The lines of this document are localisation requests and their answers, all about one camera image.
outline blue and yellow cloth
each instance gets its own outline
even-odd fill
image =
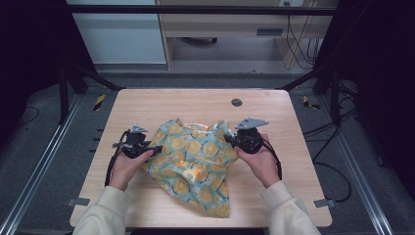
[[[142,168],[171,196],[221,217],[230,214],[226,168],[238,159],[224,134],[231,134],[225,120],[205,126],[181,119],[164,123],[150,146],[162,152]]]

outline wooden tabletop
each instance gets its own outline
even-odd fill
[[[233,99],[243,104],[235,107]],[[113,143],[122,132],[138,124],[149,129],[151,140],[161,124],[181,118],[185,123],[215,124],[229,121],[232,131],[243,118],[269,121],[260,126],[267,133],[283,168],[283,180],[291,193],[303,200],[319,227],[329,226],[332,217],[327,207],[317,208],[314,200],[324,199],[299,121],[289,94],[283,90],[262,89],[126,89],[121,90],[92,161],[79,198],[94,205],[102,191],[108,163],[114,154]],[[127,227],[267,227],[267,211],[259,193],[262,184],[245,162],[228,167],[226,182],[230,198],[230,217],[214,217],[168,195],[142,170],[130,181],[127,193],[132,203]],[[75,226],[87,207],[75,206],[70,224]]]

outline hand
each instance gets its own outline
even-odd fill
[[[130,159],[121,152],[118,157],[116,157],[109,185],[125,191],[128,187],[128,182],[132,179],[132,176],[134,176],[135,171],[137,171],[138,167],[148,160],[153,153],[153,150],[149,150],[135,159]]]
[[[267,134],[261,134],[261,137],[269,142]],[[235,147],[235,151],[239,158],[250,166],[256,178],[262,182],[265,188],[281,180],[278,176],[277,161],[265,147],[262,146],[254,155],[247,154],[238,147]]]

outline small round object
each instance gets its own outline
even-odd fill
[[[231,101],[231,104],[235,107],[240,107],[240,106],[242,106],[242,100],[238,99],[238,98],[235,98]]]

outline forearm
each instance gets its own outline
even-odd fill
[[[125,234],[125,216],[130,204],[127,194],[106,187],[96,205],[77,223],[73,234]]]
[[[279,181],[261,197],[269,211],[269,232],[275,234],[320,234],[302,201],[294,198],[283,181]]]

